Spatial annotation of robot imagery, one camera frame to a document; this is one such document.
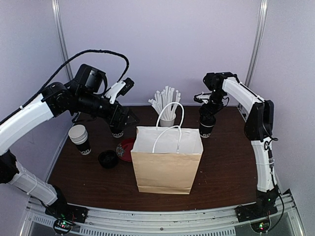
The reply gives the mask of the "black white paper cup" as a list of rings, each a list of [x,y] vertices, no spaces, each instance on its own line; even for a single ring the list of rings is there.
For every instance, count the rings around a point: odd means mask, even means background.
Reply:
[[[214,116],[201,116],[199,119],[199,134],[202,138],[209,138],[216,124]]]
[[[114,138],[120,138],[124,135],[124,130],[123,129],[117,129],[117,128],[111,128],[111,133],[112,133],[112,136]]]

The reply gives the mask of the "stack of black lids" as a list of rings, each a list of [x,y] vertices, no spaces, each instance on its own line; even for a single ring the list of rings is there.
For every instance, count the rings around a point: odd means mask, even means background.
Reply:
[[[99,154],[98,162],[105,169],[111,169],[117,166],[119,158],[115,151],[107,150]]]

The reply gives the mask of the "stack of paper cups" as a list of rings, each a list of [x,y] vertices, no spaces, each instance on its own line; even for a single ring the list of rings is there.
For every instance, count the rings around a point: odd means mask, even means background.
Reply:
[[[74,125],[68,131],[68,136],[82,155],[88,155],[91,152],[92,149],[85,126],[81,124]]]

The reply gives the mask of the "brown paper bag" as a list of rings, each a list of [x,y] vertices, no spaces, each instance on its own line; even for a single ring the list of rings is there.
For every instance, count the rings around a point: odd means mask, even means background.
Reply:
[[[130,153],[139,192],[188,195],[203,153],[199,130],[158,123],[136,129]]]

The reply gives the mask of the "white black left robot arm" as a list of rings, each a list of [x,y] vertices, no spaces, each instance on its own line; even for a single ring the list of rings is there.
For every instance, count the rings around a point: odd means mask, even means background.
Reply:
[[[105,72],[82,64],[70,82],[54,82],[46,86],[28,105],[1,123],[1,183],[16,186],[46,206],[51,206],[59,218],[67,218],[71,208],[61,190],[26,170],[9,149],[25,134],[65,111],[102,118],[114,137],[122,136],[126,127],[138,123],[138,118],[116,99],[120,95],[124,96],[134,86],[134,81],[131,78],[119,79],[110,88],[105,88],[103,93],[98,93],[102,83],[107,84]]]

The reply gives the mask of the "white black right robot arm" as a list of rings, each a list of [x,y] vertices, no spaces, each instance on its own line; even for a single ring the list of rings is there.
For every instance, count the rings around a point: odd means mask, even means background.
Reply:
[[[252,212],[262,217],[278,196],[272,153],[272,142],[277,141],[272,136],[274,103],[255,94],[231,72],[207,73],[203,83],[210,93],[194,96],[194,100],[202,105],[199,109],[199,134],[202,138],[210,136],[216,124],[215,115],[224,108],[223,100],[228,95],[248,113],[244,133],[252,145],[257,167],[257,200]]]

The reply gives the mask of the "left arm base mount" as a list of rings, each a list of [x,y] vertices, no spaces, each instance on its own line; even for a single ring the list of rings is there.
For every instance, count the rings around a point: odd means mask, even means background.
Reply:
[[[70,205],[64,200],[57,199],[52,205],[46,205],[45,214],[53,216],[56,220],[53,223],[53,230],[60,234],[68,234],[77,223],[85,223],[88,209],[82,206]]]

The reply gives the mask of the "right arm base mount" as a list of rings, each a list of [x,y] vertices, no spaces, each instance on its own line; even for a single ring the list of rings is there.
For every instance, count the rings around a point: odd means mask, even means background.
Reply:
[[[276,207],[277,195],[262,193],[256,202],[249,205],[238,205],[235,208],[238,222],[250,221],[251,229],[255,233],[266,234],[272,228],[270,216],[278,212]]]

